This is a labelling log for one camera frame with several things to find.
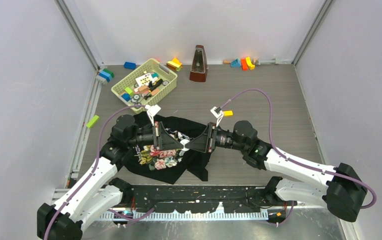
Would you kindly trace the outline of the blue white brooch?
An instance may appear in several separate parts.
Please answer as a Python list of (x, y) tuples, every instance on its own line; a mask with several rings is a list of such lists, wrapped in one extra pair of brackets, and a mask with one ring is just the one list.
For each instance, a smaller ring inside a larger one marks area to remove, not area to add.
[(182, 145), (182, 148), (181, 148), (182, 151), (187, 152), (187, 151), (190, 150), (189, 148), (187, 148), (187, 144), (188, 144), (189, 142), (190, 142), (190, 141), (189, 141), (188, 139), (182, 139), (182, 140), (180, 141), (180, 144)]

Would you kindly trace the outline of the black floral t-shirt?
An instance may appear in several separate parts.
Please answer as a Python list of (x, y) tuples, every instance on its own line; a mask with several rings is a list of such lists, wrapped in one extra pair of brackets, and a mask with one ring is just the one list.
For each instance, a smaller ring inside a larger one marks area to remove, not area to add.
[[(198, 137), (206, 125), (176, 116), (156, 115), (155, 121), (162, 122), (166, 131), (177, 141), (192, 140)], [(139, 146), (136, 154), (125, 167), (128, 171), (167, 184), (174, 184), (185, 171), (190, 172), (202, 182), (209, 180), (206, 169), (210, 153), (182, 149), (157, 150), (150, 145)]]

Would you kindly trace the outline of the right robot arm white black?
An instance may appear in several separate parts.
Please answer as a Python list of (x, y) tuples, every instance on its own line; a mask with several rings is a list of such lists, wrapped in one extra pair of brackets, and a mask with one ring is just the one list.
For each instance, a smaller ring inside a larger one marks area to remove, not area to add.
[(264, 198), (270, 205), (281, 201), (309, 203), (353, 223), (368, 193), (352, 166), (319, 164), (282, 151), (259, 139), (257, 130), (246, 120), (236, 122), (232, 131), (210, 123), (197, 138), (182, 144), (202, 153), (211, 153), (217, 147), (237, 150), (253, 168), (292, 177), (293, 180), (274, 176), (269, 180)]

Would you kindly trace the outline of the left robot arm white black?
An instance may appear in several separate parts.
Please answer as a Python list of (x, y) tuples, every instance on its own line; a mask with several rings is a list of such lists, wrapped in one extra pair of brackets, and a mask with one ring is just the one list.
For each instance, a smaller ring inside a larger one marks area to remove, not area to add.
[(42, 240), (80, 240), (87, 228), (115, 205), (132, 202), (132, 187), (115, 174), (136, 155), (136, 147), (153, 146), (158, 151), (188, 151), (190, 138), (167, 130), (150, 118), (139, 128), (132, 115), (121, 115), (111, 131), (112, 140), (97, 153), (94, 163), (78, 182), (52, 205), (37, 211), (37, 236)]

